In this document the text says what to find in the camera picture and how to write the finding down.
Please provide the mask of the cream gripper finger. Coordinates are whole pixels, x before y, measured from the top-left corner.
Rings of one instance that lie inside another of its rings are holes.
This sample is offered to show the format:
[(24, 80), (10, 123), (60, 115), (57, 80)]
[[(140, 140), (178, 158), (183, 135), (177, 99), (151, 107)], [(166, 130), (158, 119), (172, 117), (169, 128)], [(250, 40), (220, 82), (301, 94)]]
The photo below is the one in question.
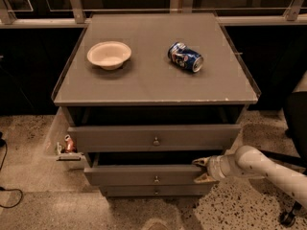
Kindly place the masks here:
[(214, 179), (208, 173), (203, 173), (202, 175), (195, 178), (194, 182), (196, 184), (211, 183), (211, 182), (216, 182), (216, 179)]
[(192, 164), (198, 167), (206, 167), (209, 161), (209, 157), (198, 158), (192, 161)]

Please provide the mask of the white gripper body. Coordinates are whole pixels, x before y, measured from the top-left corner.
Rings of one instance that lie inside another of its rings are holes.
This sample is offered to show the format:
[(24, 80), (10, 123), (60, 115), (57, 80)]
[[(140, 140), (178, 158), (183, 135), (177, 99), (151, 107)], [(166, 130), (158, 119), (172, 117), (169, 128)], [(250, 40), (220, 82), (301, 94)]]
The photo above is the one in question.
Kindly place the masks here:
[(220, 181), (234, 175), (233, 164), (233, 155), (211, 156), (208, 160), (207, 172), (213, 179)]

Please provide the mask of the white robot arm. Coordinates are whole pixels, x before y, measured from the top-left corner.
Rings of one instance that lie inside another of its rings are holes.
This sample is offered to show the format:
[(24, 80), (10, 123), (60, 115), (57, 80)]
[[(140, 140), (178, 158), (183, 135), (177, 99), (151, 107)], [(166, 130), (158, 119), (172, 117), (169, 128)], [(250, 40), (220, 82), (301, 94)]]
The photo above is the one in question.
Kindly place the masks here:
[(242, 146), (234, 153), (195, 159), (193, 165), (203, 168), (196, 183), (221, 181), (227, 177), (263, 176), (274, 186), (307, 208), (307, 176), (268, 158), (262, 151)]

